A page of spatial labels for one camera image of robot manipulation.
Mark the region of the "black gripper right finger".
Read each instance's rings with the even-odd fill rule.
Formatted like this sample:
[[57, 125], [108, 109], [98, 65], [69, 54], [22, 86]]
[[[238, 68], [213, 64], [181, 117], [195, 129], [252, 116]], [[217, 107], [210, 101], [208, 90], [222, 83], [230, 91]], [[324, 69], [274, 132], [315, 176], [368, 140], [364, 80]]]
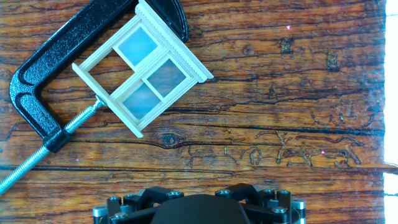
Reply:
[[216, 197], [231, 199], [248, 223], [306, 224], [305, 200], [293, 198], [288, 190], [262, 189], [256, 185], [236, 184], [217, 190]]

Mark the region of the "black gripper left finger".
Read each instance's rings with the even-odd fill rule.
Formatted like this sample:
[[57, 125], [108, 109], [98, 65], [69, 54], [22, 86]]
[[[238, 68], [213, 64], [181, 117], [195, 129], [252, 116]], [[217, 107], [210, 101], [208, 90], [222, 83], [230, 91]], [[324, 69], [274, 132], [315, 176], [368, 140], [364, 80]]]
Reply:
[[127, 194], [124, 197], [112, 196], [106, 200], [106, 205], [93, 208], [93, 223], [117, 223], [133, 221], [136, 223], [150, 223], [155, 213], [155, 204], [181, 198], [184, 193], [163, 187], [142, 189], [136, 194]]

